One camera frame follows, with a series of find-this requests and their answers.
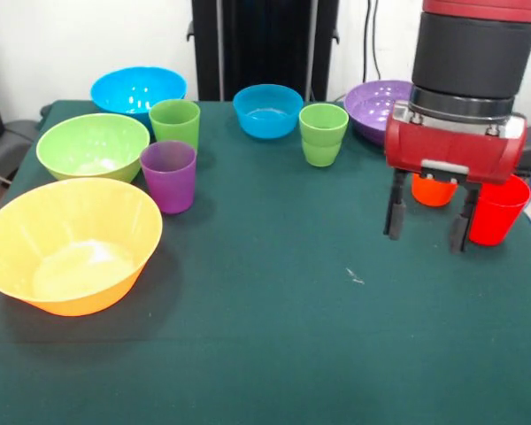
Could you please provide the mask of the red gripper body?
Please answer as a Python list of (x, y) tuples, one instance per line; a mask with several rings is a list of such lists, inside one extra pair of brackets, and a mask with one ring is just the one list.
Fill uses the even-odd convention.
[(527, 137), (527, 120), (512, 115), (488, 135), (414, 124), (389, 116), (384, 152), (389, 167), (403, 173), (463, 176), (471, 183), (502, 184), (519, 163)]

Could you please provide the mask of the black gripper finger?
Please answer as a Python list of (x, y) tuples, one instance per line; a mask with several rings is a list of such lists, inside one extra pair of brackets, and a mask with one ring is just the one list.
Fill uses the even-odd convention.
[(406, 205), (404, 202), (404, 183), (406, 180), (405, 170), (395, 170), (393, 182), (389, 194), (388, 210), (383, 229), (383, 234), (391, 240), (400, 238)]
[(479, 185), (464, 183), (466, 198), (460, 214), (450, 228), (450, 252), (460, 253), (465, 250), (466, 242), (473, 222), (474, 211), (479, 199)]

